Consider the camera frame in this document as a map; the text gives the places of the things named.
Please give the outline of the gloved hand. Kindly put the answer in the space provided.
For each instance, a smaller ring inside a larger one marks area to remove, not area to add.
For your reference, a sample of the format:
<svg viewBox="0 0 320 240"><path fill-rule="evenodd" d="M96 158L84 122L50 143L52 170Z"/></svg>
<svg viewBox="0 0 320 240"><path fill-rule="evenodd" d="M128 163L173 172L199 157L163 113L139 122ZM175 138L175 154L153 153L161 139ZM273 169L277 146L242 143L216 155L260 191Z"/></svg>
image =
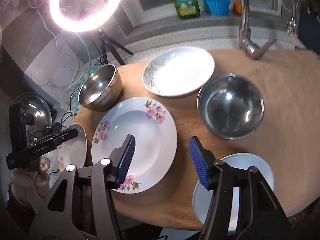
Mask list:
<svg viewBox="0 0 320 240"><path fill-rule="evenodd" d="M49 159L41 157L36 171L18 168L12 173L10 192L20 205L31 207L35 213L50 190L49 168Z"/></svg>

